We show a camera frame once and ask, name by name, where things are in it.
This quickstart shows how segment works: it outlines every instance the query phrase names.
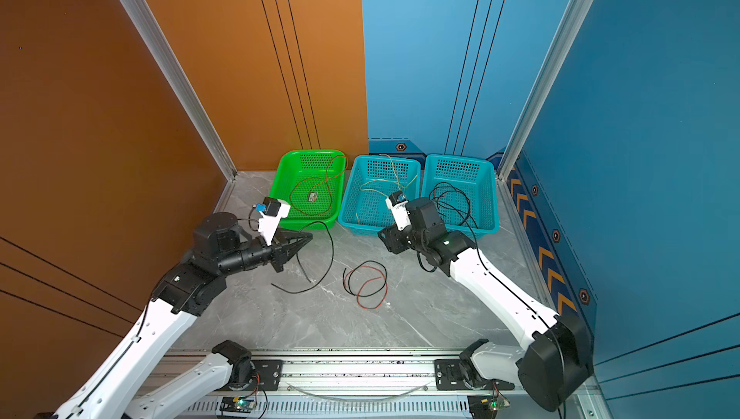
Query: green plastic basket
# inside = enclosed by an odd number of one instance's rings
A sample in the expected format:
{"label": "green plastic basket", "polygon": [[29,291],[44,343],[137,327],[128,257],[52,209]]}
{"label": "green plastic basket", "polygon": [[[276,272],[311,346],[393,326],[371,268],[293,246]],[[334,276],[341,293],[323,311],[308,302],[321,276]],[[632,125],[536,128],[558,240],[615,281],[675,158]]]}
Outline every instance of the green plastic basket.
{"label": "green plastic basket", "polygon": [[[346,168],[347,158],[341,151],[297,150],[284,155],[270,190],[270,197],[290,204],[290,213],[280,226],[298,230],[321,220],[327,227],[334,227],[342,207]],[[313,202],[309,201],[311,192],[316,194]],[[306,229],[323,227],[312,224]]]}

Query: blue plastic basket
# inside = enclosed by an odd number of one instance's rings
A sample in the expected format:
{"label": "blue plastic basket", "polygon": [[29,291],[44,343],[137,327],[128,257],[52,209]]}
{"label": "blue plastic basket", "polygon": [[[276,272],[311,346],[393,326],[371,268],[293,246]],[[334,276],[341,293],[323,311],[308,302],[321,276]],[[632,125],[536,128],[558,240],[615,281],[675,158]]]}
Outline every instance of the blue plastic basket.
{"label": "blue plastic basket", "polygon": [[385,198],[399,191],[399,183],[400,191],[409,200],[418,198],[421,164],[408,158],[391,159],[383,155],[357,157],[337,221],[354,234],[375,236],[394,222]]}
{"label": "blue plastic basket", "polygon": [[[478,227],[468,220],[476,238],[493,234],[499,230],[499,206],[496,199],[496,171],[494,165],[477,158],[456,155],[433,154],[426,158],[422,197],[429,196],[434,187],[447,182],[465,192],[471,202],[471,214]],[[444,202],[452,207],[467,211],[468,203],[463,195],[451,192],[444,196]],[[466,224],[458,226],[463,220],[457,212],[439,207],[439,214],[447,229],[456,229],[470,236]]]}

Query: red wire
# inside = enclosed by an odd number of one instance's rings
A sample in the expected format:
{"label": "red wire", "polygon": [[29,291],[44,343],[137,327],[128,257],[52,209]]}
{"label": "red wire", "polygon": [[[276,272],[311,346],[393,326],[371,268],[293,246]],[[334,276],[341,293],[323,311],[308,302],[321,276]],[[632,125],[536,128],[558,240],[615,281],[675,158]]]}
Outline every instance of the red wire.
{"label": "red wire", "polygon": [[[365,287],[365,285],[367,285],[368,283],[371,283],[373,281],[376,281],[378,279],[384,279],[385,280],[385,275],[383,274],[382,271],[380,271],[378,268],[376,268],[374,266],[360,265],[357,268],[355,268],[355,271],[357,271],[359,268],[370,268],[370,269],[374,269],[375,271],[377,271],[378,273],[380,273],[380,276],[378,276],[377,278],[371,278],[371,279],[368,279],[367,281],[365,281],[365,283],[362,286],[360,286],[360,290],[357,291],[357,305],[359,305],[360,308],[363,308],[365,310],[376,310],[376,309],[378,309],[380,307],[380,305],[383,304],[383,302],[385,300],[385,297],[388,295],[388,281],[385,281],[385,285],[384,285],[384,287],[385,287],[385,293],[383,294],[383,298],[380,299],[380,302],[376,306],[373,306],[372,308],[370,308],[368,306],[364,306],[362,303],[360,303],[360,294],[363,293],[363,288]],[[349,277],[351,275],[352,275],[351,273],[348,273],[347,274],[347,279],[349,279]]]}

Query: gray marble floor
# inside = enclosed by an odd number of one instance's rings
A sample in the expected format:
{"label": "gray marble floor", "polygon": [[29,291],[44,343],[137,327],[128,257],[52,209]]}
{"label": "gray marble floor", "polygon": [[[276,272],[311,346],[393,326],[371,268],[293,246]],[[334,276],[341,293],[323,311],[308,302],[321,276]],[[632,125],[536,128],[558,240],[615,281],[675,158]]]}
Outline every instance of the gray marble floor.
{"label": "gray marble floor", "polygon": [[[241,172],[226,211],[246,217],[254,202],[269,193],[274,172]],[[489,260],[535,298],[532,274],[525,265],[513,225],[499,193],[500,229],[479,240]],[[186,331],[173,348],[209,349],[231,339],[260,350],[286,348],[391,348],[434,347],[461,349],[479,338],[504,345],[515,340],[504,324],[470,291],[440,271],[425,273],[415,254],[395,256],[379,239],[357,236],[338,223],[331,229],[335,263],[317,288],[304,294],[286,289],[305,289],[309,283],[295,259],[277,274],[271,266],[228,278],[228,288],[208,311]],[[319,279],[328,266],[331,245],[323,231],[301,250],[301,262],[309,276]],[[388,296],[377,310],[360,308],[342,287],[342,270],[372,259],[388,269]],[[357,282],[371,275],[357,272]],[[366,306],[378,300],[366,298]]]}

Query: red and black wire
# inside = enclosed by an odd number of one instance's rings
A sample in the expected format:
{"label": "red and black wire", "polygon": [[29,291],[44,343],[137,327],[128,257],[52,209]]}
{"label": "red and black wire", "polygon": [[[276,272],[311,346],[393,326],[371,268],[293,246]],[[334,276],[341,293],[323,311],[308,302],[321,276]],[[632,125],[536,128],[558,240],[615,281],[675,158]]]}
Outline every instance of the red and black wire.
{"label": "red and black wire", "polygon": [[[380,265],[383,268],[383,271],[380,271],[380,269],[376,268],[375,266],[366,265],[367,263],[373,263],[376,265]],[[365,281],[362,286],[360,286],[360,289],[357,290],[357,292],[352,290],[352,275],[355,274],[355,271],[357,271],[360,268],[368,268],[373,269],[380,274],[380,276],[376,276],[375,278],[370,278],[367,281]],[[372,283],[373,281],[377,281],[378,279],[383,279],[383,285],[378,287],[375,292],[363,294],[363,289],[365,289],[365,286]],[[380,263],[379,261],[375,260],[365,260],[363,263],[357,265],[355,268],[351,269],[349,273],[347,273],[347,270],[345,269],[342,271],[342,286],[344,287],[344,290],[347,292],[347,294],[354,295],[357,297],[357,305],[360,306],[360,308],[363,308],[365,310],[376,310],[377,308],[380,308],[380,305],[383,304],[385,301],[385,297],[388,295],[388,270],[385,268],[385,265]],[[366,298],[371,297],[373,295],[376,295],[380,293],[380,291],[385,290],[383,293],[383,297],[380,299],[380,302],[376,306],[364,306],[362,303],[360,303],[360,297]]]}

